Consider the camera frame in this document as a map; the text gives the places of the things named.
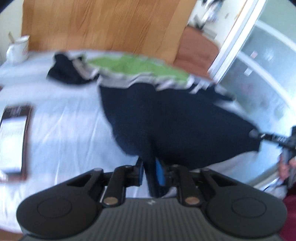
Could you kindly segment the person's right hand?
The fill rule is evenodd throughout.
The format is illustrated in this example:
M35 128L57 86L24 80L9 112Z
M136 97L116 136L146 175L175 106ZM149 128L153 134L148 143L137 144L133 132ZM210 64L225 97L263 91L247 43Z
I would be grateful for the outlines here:
M281 181L286 180L290 175L290 169L295 168L295 166L296 166L295 158L292 158L292 159L289 160L288 163L285 163L284 160L283 160L283 153L281 153L280 156L279 156L279 161L278 161L279 179Z

